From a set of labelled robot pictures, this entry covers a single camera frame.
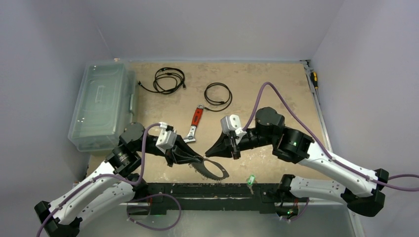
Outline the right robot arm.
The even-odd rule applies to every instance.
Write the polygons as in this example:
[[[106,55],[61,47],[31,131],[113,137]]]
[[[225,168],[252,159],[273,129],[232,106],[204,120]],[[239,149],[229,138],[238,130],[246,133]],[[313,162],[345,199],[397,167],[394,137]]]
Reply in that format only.
[[[366,217],[376,216],[384,207],[382,189],[389,178],[386,170],[370,170],[335,154],[328,155],[312,137],[287,127],[285,117],[271,107],[256,111],[253,128],[243,130],[237,115],[225,116],[221,127],[220,137],[205,153],[207,157],[238,159],[242,151],[270,145],[278,159],[327,176],[327,180],[314,180],[285,174],[278,188],[266,192],[267,196],[280,201],[312,197],[330,200]]]

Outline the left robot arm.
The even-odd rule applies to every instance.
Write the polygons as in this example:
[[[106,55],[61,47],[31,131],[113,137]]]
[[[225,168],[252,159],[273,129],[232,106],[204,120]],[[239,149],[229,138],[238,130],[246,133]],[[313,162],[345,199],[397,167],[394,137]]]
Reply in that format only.
[[[106,209],[126,201],[145,200],[146,154],[164,157],[170,167],[204,161],[171,125],[159,122],[144,127],[131,123],[120,135],[118,146],[89,176],[59,198],[36,204],[41,223],[36,235],[46,232],[50,237],[75,237],[82,223]]]

